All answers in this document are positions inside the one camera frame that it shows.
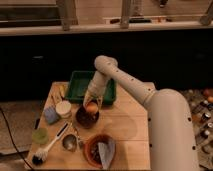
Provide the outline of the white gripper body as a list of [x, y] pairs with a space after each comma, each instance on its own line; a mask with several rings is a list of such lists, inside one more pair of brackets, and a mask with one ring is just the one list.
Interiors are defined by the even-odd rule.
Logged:
[[89, 82], [87, 92], [93, 97], [103, 96], [109, 80], [110, 78], [108, 76], [96, 71]]

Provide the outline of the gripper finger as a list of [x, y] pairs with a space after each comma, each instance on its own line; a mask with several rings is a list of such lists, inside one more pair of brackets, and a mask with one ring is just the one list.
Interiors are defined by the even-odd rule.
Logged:
[[102, 103], [103, 103], [103, 96], [99, 96], [97, 98], [97, 105], [98, 105], [98, 109], [100, 110], [102, 107]]
[[83, 100], [83, 106], [86, 107], [90, 101], [91, 101], [91, 95], [90, 93], [86, 93]]

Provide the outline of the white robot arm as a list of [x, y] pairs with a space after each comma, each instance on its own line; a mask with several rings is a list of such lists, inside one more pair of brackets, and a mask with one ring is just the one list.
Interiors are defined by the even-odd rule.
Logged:
[[148, 112], [152, 171], [199, 171], [191, 111], [188, 102], [173, 89], [156, 90], [118, 68], [115, 58], [100, 55], [96, 72], [86, 90], [83, 106], [93, 99], [102, 106], [110, 79], [116, 81]]

